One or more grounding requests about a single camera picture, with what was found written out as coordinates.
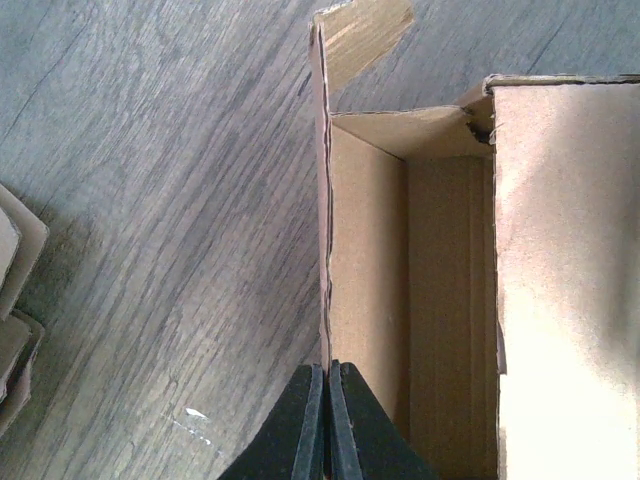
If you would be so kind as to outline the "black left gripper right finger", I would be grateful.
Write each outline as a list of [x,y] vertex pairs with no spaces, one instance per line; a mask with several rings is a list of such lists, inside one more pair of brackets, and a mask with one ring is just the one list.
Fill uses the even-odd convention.
[[358,368],[329,370],[331,479],[436,479],[385,413]]

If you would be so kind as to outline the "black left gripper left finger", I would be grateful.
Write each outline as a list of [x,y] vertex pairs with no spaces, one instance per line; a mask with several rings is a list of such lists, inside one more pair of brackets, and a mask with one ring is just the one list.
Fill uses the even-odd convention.
[[297,367],[254,439],[222,479],[322,479],[324,462],[322,367]]

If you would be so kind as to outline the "brown cardboard box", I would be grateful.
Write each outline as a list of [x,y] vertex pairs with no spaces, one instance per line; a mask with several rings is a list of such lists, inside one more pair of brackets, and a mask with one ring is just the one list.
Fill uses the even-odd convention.
[[635,479],[639,79],[334,110],[412,20],[348,1],[311,24],[328,379],[354,364],[436,479]]

